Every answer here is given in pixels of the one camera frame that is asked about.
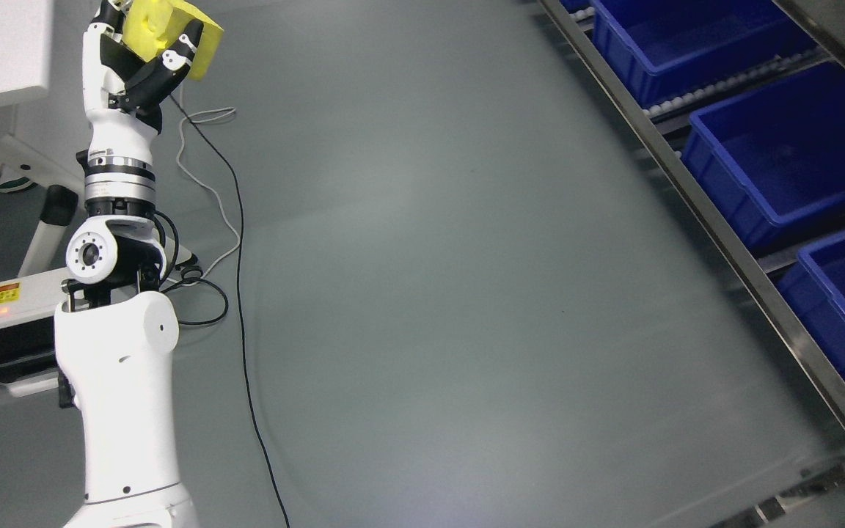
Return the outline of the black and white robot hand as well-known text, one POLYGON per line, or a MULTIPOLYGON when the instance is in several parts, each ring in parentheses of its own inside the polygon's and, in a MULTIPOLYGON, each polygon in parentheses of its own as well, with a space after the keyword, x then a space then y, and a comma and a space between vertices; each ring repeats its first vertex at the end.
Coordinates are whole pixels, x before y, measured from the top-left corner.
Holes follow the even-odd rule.
POLYGON ((159 134, 162 101, 189 79, 202 23, 190 21, 170 47, 145 62, 122 41, 132 2, 101 1, 84 30, 84 111, 88 120, 98 111, 116 111, 159 134))

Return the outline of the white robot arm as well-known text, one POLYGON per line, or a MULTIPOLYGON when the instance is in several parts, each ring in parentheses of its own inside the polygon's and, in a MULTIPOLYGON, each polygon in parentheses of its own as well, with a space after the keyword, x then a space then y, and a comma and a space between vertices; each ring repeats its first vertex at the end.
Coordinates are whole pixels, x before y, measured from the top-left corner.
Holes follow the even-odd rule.
POLYGON ((179 324, 160 291, 156 130, 116 109, 85 113, 87 220, 66 250, 67 300, 54 312, 58 367, 84 428, 84 502, 68 527, 198 527, 173 418, 179 324))

